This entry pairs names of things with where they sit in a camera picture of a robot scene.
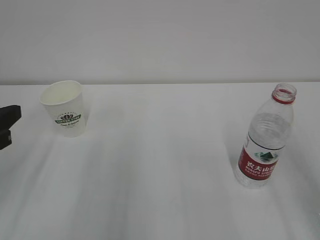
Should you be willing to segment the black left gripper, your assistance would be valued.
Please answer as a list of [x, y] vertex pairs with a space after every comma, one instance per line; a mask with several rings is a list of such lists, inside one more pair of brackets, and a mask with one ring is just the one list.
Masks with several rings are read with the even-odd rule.
[[0, 108], [0, 150], [12, 144], [10, 128], [22, 117], [20, 105]]

